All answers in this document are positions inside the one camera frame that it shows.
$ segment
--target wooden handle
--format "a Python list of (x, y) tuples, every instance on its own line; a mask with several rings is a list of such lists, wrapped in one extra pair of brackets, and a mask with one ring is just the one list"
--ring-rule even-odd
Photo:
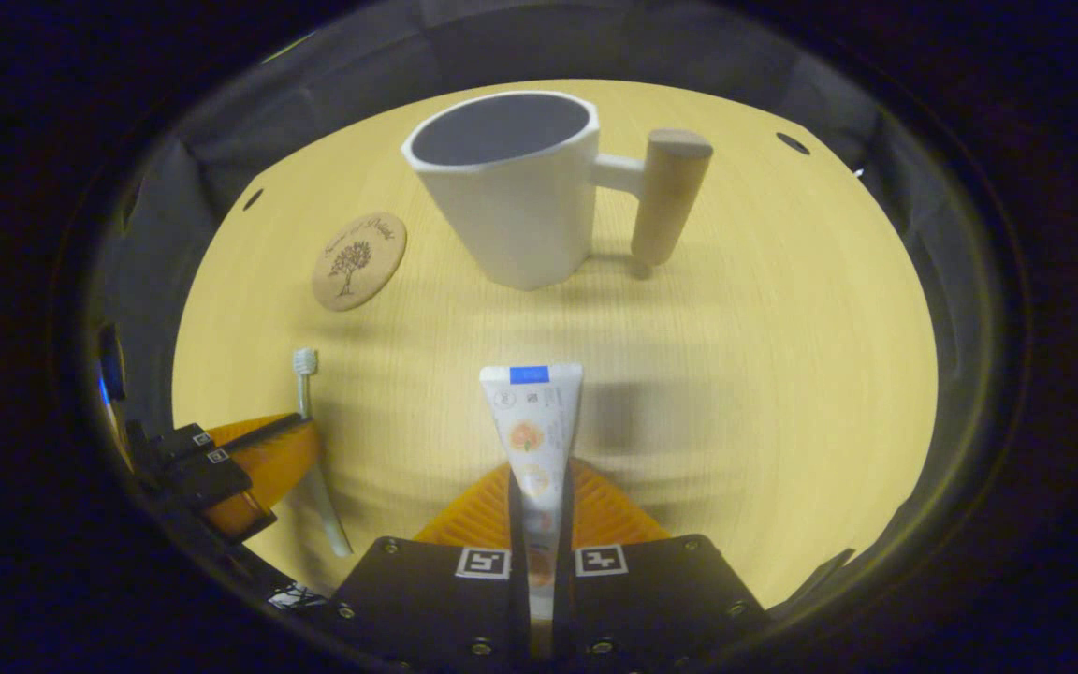
[(647, 137), (642, 197), (630, 251), (642, 263), (663, 264), (676, 248), (714, 146), (693, 132), (658, 128)]

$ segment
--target wooden table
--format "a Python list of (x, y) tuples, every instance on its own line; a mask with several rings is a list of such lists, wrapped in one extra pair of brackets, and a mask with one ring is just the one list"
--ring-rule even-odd
[[(482, 276), (398, 148), (433, 112), (511, 88), (595, 102), (604, 152), (641, 157), (647, 132), (664, 126), (714, 143), (666, 265), (644, 273), (630, 261), (636, 202), (599, 189), (594, 252), (569, 280), (523, 293)], [(406, 223), (401, 269), (363, 306), (326, 311), (308, 284), (316, 258), (373, 210)], [(341, 583), (373, 538), (414, 536), (503, 462), (476, 381), (485, 364), (585, 364), (575, 456), (673, 535), (709, 536), (764, 606), (883, 532), (920, 474), (937, 396), (910, 258), (842, 162), (786, 120), (637, 82), (430, 98), (259, 175), (185, 303), (177, 425), (294, 409), (300, 346), (320, 352), (324, 470), (357, 554), (330, 554), (299, 491), (249, 547), (318, 592)]]

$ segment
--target wooden coaster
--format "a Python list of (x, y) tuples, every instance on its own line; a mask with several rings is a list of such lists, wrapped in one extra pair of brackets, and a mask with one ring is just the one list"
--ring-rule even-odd
[(318, 303), (343, 312), (368, 302), (398, 272), (406, 225), (386, 212), (347, 223), (318, 256), (310, 286)]

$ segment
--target mug rim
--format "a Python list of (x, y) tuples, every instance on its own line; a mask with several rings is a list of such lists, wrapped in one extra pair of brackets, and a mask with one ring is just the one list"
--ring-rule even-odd
[[(438, 119), (443, 118), (444, 115), (450, 114), (450, 112), (453, 112), (455, 110), (460, 110), (460, 108), (464, 108), (465, 106), (471, 106), (471, 104), (474, 102), (482, 102), (488, 98), (501, 98), (506, 96), (523, 96), (523, 95), (550, 96), (555, 98), (564, 98), (566, 99), (566, 101), (573, 101), (588, 112), (588, 119), (585, 120), (585, 124), (583, 124), (581, 128), (578, 128), (577, 132), (570, 134), (570, 136), (564, 138), (564, 140), (555, 142), (555, 145), (545, 146), (542, 149), (534, 150), (523, 154), (516, 154), (516, 156), (513, 157), (505, 157), (500, 160), (475, 163), (475, 165), (437, 165), (436, 163), (427, 162), (427, 160), (423, 160), (416, 156), (414, 149), (415, 138), (418, 137), (419, 134), (424, 132), (424, 129), (427, 129), (427, 127), (430, 126), (432, 123), (434, 123)], [(588, 136), (588, 134), (597, 132), (598, 128), (599, 128), (598, 107), (594, 106), (593, 102), (588, 102), (583, 98), (577, 98), (577, 96), (573, 96), (572, 94), (565, 94), (563, 91), (542, 90), (542, 88), (519, 88), (510, 91), (498, 91), (498, 93), (496, 94), (476, 96), (474, 98), (468, 98), (467, 101), (454, 102), (452, 106), (443, 108), (443, 110), (440, 110), (436, 112), (436, 114), (420, 121), (420, 123), (418, 123), (415, 126), (414, 130), (410, 133), (410, 136), (406, 136), (405, 142), (402, 142), (401, 153), (403, 154), (403, 156), (406, 157), (406, 162), (410, 162), (410, 165), (411, 167), (414, 168), (414, 170), (445, 171), (445, 173), (475, 173), (482, 170), (483, 167), (503, 165), (503, 163), (506, 162), (515, 162), (519, 160), (539, 157), (543, 156), (543, 154), (554, 153), (557, 149), (564, 148), (564, 146), (572, 145), (572, 142), (581, 140), (582, 138)]]

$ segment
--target tree engraving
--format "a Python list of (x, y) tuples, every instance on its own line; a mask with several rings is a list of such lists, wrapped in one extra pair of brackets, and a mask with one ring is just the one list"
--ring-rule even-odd
[(344, 289), (338, 293), (351, 294), (351, 274), (356, 273), (356, 270), (364, 269), (371, 259), (372, 248), (369, 248), (368, 242), (350, 244), (335, 257), (335, 261), (330, 264), (330, 273), (327, 276), (337, 276), (342, 273), (344, 275)]

